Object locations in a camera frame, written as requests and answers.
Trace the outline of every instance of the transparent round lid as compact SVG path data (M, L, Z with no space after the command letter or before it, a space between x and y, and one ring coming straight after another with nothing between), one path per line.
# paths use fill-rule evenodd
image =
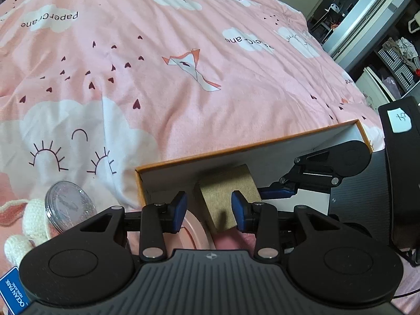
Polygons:
M52 185L45 196L45 211L59 232L64 232L97 213L85 191L69 181L58 181Z

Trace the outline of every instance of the plastic bag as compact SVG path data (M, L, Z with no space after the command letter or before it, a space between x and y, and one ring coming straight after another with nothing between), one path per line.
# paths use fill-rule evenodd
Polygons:
M398 90L398 87L396 85L394 78L388 77L387 79L384 79L382 83L387 87L389 92L392 93L395 99L401 98L400 90Z

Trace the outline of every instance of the bedding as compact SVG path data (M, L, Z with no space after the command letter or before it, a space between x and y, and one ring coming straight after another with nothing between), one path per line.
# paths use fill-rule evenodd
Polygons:
M354 119L384 147L365 97L278 0L6 0L0 77L2 245L22 234L27 201L10 201L58 180L132 210L136 166ZM237 237L215 245L252 245Z

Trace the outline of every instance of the black cable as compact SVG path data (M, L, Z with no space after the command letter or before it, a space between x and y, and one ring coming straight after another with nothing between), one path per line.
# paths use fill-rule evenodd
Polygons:
M402 295L397 295L397 296L394 296L392 299L394 300L394 299L399 299L399 298L401 298L401 297L410 296L410 295L413 295L414 293L417 293L417 292L419 292L419 291L420 291L420 288L419 288L419 289L416 289L416 290L413 290L413 291L410 291L410 292L408 292L408 293L404 293L404 294L402 294Z

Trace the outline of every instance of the dark red heart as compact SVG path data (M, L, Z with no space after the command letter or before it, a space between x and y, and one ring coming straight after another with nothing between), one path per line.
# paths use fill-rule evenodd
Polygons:
M133 109L140 109L140 102L138 99L136 99L136 101L134 102Z

